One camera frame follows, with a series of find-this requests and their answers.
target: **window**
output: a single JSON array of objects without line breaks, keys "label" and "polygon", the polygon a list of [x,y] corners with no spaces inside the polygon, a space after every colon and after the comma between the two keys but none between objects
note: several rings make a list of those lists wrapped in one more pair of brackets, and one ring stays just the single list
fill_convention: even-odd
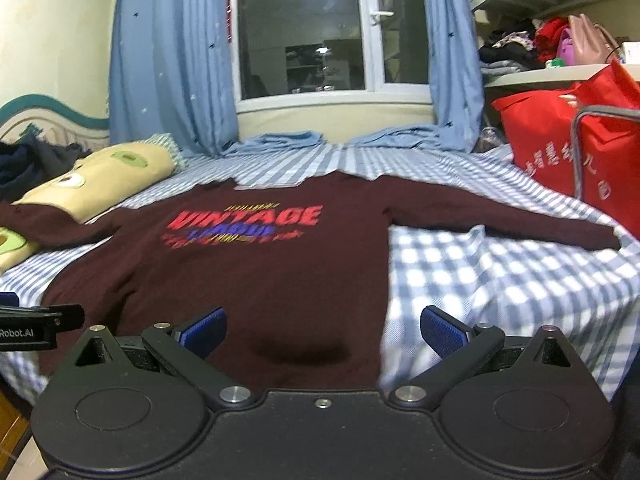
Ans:
[{"label": "window", "polygon": [[364,90],[358,0],[239,0],[242,99]]},{"label": "window", "polygon": [[378,7],[393,13],[381,20],[385,82],[426,84],[429,56],[424,0],[378,0]]},{"label": "window", "polygon": [[245,107],[430,101],[424,0],[231,0],[231,10]]}]

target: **window handle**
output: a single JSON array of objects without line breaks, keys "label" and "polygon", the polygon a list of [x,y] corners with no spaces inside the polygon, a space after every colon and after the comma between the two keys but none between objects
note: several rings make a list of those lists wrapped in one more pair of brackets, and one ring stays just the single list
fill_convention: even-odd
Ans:
[{"label": "window handle", "polygon": [[377,10],[376,12],[370,12],[369,15],[373,24],[379,25],[382,18],[391,18],[395,15],[395,12],[392,10]]}]

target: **blue gripper pad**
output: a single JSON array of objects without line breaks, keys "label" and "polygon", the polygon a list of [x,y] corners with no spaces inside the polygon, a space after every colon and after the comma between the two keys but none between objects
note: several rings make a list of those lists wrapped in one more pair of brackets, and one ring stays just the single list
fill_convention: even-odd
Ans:
[{"label": "blue gripper pad", "polygon": [[222,308],[174,329],[174,337],[187,350],[205,359],[226,336],[226,313]]},{"label": "blue gripper pad", "polygon": [[473,331],[467,325],[435,306],[427,306],[422,310],[420,333],[425,343],[441,359],[461,349],[473,336]]},{"label": "blue gripper pad", "polygon": [[15,292],[0,292],[0,306],[20,306],[20,299]]}]

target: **bed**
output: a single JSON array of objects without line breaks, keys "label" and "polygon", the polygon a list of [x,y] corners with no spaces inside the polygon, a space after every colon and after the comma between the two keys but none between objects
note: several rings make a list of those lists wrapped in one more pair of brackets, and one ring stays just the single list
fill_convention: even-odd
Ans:
[{"label": "bed", "polygon": [[[500,158],[340,144],[217,160],[191,158],[184,171],[122,205],[137,208],[194,184],[228,177],[243,186],[264,186],[298,183],[333,170],[459,186],[535,212],[612,223],[590,206],[540,186]],[[511,335],[530,335],[542,324],[559,326],[610,399],[640,344],[640,244],[622,227],[616,232],[622,238],[619,252],[589,253],[546,242],[487,237],[482,226],[464,234],[392,227],[381,386],[388,388],[437,361],[418,326],[422,308],[434,304],[469,325],[491,322]],[[0,277],[0,290],[16,292],[21,305],[38,305],[57,273],[96,246],[32,256]],[[32,403],[47,383],[36,360],[34,353],[0,354],[0,373]]]},{"label": "bed", "polygon": [[33,132],[49,144],[72,142],[84,149],[109,145],[109,120],[82,115],[56,99],[40,94],[17,97],[0,107],[0,140],[8,144]]}]

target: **window frame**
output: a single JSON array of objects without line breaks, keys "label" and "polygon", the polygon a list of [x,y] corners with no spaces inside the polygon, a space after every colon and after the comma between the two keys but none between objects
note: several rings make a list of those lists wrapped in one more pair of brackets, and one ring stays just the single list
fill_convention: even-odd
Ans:
[{"label": "window frame", "polygon": [[365,89],[331,92],[306,92],[242,99],[240,80],[240,46],[238,0],[230,0],[231,33],[230,54],[236,112],[246,113],[278,108],[319,106],[333,104],[432,104],[428,84],[387,83],[382,43],[382,26],[375,23],[372,13],[378,12],[378,0],[358,0]]}]

